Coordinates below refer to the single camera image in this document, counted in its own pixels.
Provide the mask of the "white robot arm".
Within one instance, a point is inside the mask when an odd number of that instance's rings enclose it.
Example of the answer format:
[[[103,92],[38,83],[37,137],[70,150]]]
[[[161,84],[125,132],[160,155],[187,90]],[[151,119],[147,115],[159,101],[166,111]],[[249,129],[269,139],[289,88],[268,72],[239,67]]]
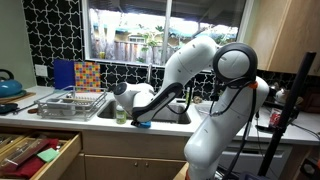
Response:
[[[134,126],[151,121],[201,71],[211,68],[221,87],[213,89],[206,117],[184,146],[187,180],[213,180],[220,157],[239,131],[248,131],[254,114],[265,102],[269,87],[257,75],[255,50],[241,42],[223,46],[199,36],[166,62],[161,88],[147,83],[119,83],[114,98],[132,117]]]

